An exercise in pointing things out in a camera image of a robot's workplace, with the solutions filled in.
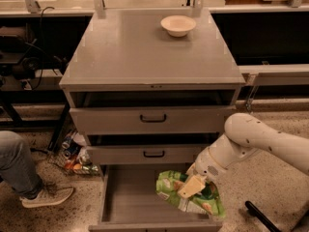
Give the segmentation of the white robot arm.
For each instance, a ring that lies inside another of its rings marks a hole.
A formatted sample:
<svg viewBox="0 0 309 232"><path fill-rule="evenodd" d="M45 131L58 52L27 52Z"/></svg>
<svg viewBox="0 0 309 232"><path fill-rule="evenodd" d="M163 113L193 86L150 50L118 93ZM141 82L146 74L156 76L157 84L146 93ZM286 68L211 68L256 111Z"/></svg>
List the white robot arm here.
<svg viewBox="0 0 309 232"><path fill-rule="evenodd" d="M226 120L223 134L188 168L188 178L178 195L190 198L200 192L207 181L215 181L231 165L250 158L259 150L309 174L309 139L275 130L249 114L235 113Z"/></svg>

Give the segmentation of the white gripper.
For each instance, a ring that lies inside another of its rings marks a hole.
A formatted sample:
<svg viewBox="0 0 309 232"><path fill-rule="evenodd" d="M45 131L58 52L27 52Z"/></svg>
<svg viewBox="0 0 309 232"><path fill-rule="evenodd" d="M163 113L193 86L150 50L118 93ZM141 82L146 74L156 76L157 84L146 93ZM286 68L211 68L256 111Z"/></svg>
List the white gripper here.
<svg viewBox="0 0 309 232"><path fill-rule="evenodd" d="M224 151L208 146L187 169L186 174L190 176L178 190L178 195L182 198L189 198L205 187L206 180L214 182L226 172Z"/></svg>

